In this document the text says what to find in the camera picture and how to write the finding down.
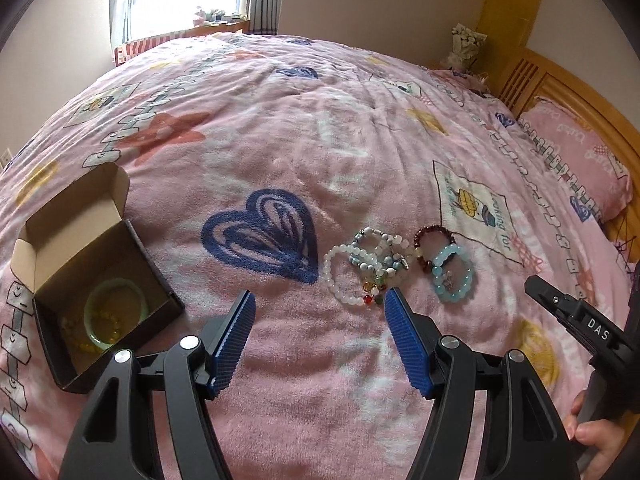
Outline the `person right hand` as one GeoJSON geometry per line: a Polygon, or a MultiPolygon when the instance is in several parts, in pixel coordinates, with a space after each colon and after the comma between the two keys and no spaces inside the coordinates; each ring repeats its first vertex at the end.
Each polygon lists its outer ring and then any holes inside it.
{"type": "Polygon", "coordinates": [[[563,425],[570,440],[574,440],[587,448],[595,448],[593,456],[584,471],[582,480],[598,480],[608,471],[620,454],[628,439],[629,430],[626,422],[620,420],[598,419],[590,422],[578,422],[577,415],[582,409],[586,392],[582,390],[573,401],[570,414],[563,419],[563,425]]]}

